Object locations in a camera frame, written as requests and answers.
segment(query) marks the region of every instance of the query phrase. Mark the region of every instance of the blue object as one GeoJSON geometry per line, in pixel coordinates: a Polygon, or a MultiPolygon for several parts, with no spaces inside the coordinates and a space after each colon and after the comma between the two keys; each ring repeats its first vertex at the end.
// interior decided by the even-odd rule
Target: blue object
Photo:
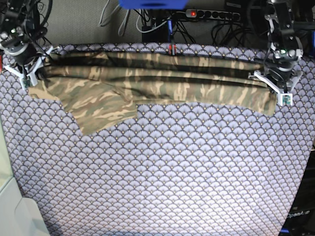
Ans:
{"type": "Polygon", "coordinates": [[[281,230],[280,230],[280,233],[290,233],[290,231],[288,230],[288,229],[285,229],[285,228],[282,228],[281,230]]]}
{"type": "Polygon", "coordinates": [[[175,9],[181,10],[188,0],[120,0],[126,9],[175,9]]]}
{"type": "Polygon", "coordinates": [[[169,41],[170,41],[170,37],[173,34],[172,20],[167,20],[167,25],[168,25],[168,38],[169,38],[169,41]]]}

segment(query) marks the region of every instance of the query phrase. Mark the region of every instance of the metal bracket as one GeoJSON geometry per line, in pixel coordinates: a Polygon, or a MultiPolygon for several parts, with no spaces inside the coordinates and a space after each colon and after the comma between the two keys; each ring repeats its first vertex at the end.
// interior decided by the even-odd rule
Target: metal bracket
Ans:
{"type": "Polygon", "coordinates": [[[266,83],[273,91],[277,93],[278,97],[278,104],[280,106],[283,105],[293,105],[293,94],[292,91],[294,90],[295,86],[299,82],[303,75],[303,72],[300,71],[295,77],[293,77],[290,81],[290,90],[288,93],[284,93],[282,88],[279,88],[275,85],[271,80],[269,80],[265,75],[263,75],[259,70],[254,72],[254,76],[257,77],[262,82],[266,83]]]}
{"type": "Polygon", "coordinates": [[[269,22],[270,25],[270,32],[273,33],[275,31],[275,25],[273,20],[277,19],[276,15],[266,15],[265,19],[269,22]]]}

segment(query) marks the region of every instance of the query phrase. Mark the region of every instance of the power strip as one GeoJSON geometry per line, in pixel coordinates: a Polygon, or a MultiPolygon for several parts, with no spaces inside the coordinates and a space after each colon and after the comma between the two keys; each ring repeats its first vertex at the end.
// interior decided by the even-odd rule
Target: power strip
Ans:
{"type": "Polygon", "coordinates": [[[211,20],[220,20],[220,21],[241,21],[240,13],[232,13],[227,11],[209,11],[209,10],[195,10],[187,9],[186,10],[187,18],[198,18],[198,19],[211,19],[211,20]]]}

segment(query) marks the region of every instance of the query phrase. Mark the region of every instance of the black equipment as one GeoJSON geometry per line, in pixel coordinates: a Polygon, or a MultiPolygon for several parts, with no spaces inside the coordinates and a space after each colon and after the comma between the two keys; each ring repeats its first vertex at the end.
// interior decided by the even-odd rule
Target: black equipment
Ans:
{"type": "Polygon", "coordinates": [[[311,152],[299,190],[279,236],[315,235],[315,151],[311,152]]]}
{"type": "Polygon", "coordinates": [[[7,11],[0,27],[0,49],[14,57],[20,66],[29,64],[38,57],[36,41],[47,33],[45,24],[52,9],[49,0],[46,16],[40,22],[38,0],[9,0],[7,11]]]}

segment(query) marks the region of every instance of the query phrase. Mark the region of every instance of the gray wall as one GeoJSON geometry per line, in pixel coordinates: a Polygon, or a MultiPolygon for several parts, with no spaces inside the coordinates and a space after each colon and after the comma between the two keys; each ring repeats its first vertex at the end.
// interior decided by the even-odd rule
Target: gray wall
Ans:
{"type": "MultiPolygon", "coordinates": [[[[126,14],[125,9],[115,15],[107,27],[97,26],[106,2],[107,0],[54,0],[52,14],[48,21],[47,38],[55,44],[141,42],[141,33],[135,28],[137,19],[135,12],[131,13],[124,37],[118,37],[117,31],[126,14]]],[[[114,9],[118,2],[118,0],[111,0],[108,10],[114,9]]],[[[224,0],[189,0],[187,4],[189,8],[211,10],[220,10],[223,6],[224,0]]],[[[198,43],[211,43],[210,32],[214,23],[185,24],[198,43]]],[[[184,42],[180,35],[177,42],[184,42]]]]}

